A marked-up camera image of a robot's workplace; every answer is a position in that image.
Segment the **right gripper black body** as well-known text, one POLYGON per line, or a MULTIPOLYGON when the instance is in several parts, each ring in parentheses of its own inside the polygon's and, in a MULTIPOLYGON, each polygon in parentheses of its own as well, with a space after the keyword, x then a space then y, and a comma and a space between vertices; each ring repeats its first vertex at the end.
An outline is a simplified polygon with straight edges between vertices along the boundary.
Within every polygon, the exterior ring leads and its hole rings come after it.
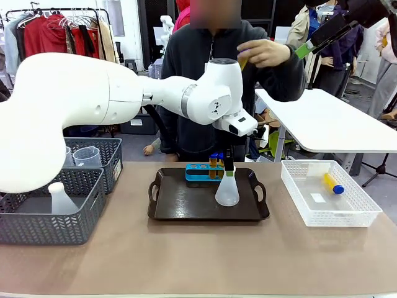
POLYGON ((343 18, 348 25, 359 24, 370 28, 392 14, 390 0, 350 0, 338 1, 338 4, 346 11, 343 18))

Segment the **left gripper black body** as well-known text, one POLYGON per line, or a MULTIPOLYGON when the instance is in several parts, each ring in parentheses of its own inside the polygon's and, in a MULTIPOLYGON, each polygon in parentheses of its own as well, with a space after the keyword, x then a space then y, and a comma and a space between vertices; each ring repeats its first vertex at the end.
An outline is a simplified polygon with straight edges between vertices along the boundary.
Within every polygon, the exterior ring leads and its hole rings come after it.
POLYGON ((232 133, 224 133, 221 135, 222 150, 232 149, 233 155, 246 154, 246 137, 239 137, 232 133))

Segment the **person's left hand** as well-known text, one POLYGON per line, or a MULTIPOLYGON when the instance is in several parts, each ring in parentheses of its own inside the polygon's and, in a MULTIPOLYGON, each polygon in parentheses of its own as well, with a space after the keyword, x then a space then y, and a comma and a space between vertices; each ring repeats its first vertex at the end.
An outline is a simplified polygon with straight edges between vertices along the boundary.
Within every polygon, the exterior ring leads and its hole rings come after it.
POLYGON ((247 60, 257 68, 275 67, 291 57, 291 50, 284 44, 268 39, 250 40, 237 47, 240 60, 247 60))

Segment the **person's right hand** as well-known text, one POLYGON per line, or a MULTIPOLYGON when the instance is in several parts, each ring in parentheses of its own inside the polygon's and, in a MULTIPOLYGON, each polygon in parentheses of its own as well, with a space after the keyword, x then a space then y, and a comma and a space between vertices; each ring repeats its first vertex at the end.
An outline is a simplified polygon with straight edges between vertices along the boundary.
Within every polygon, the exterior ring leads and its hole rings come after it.
POLYGON ((143 154, 145 156, 150 156, 152 155, 156 150, 159 150, 161 146, 161 140, 158 137, 156 140, 154 140, 151 144, 147 145, 143 149, 143 154))

